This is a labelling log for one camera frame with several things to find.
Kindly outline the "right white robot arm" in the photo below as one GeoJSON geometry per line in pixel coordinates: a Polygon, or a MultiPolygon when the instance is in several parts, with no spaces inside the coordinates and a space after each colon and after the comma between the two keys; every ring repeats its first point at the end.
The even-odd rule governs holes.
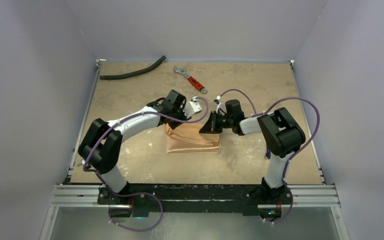
{"type": "Polygon", "coordinates": [[[224,109],[210,113],[199,133],[220,134],[224,129],[230,129],[238,136],[261,133],[270,154],[269,166],[260,186],[247,196],[258,196],[268,204],[274,203],[286,191],[289,157],[306,142],[304,131],[284,107],[270,114],[246,117],[239,100],[228,100],[224,106],[224,109]]]}

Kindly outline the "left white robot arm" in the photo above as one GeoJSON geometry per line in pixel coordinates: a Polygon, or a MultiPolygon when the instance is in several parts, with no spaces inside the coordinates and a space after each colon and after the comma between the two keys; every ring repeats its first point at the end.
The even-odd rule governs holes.
{"type": "Polygon", "coordinates": [[[129,138],[164,124],[177,127],[190,120],[185,111],[187,99],[176,90],[166,97],[149,102],[128,116],[105,121],[92,121],[77,153],[85,161],[84,170],[92,171],[111,189],[109,197],[118,205],[129,199],[129,183],[117,167],[121,145],[129,138]]]}

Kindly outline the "orange cloth napkin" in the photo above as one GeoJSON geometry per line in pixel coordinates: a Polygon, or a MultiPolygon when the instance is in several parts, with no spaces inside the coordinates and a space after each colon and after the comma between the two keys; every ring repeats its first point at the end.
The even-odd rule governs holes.
{"type": "Polygon", "coordinates": [[[218,133],[200,133],[200,123],[184,123],[172,129],[165,126],[166,153],[168,155],[218,154],[221,151],[218,133]]]}

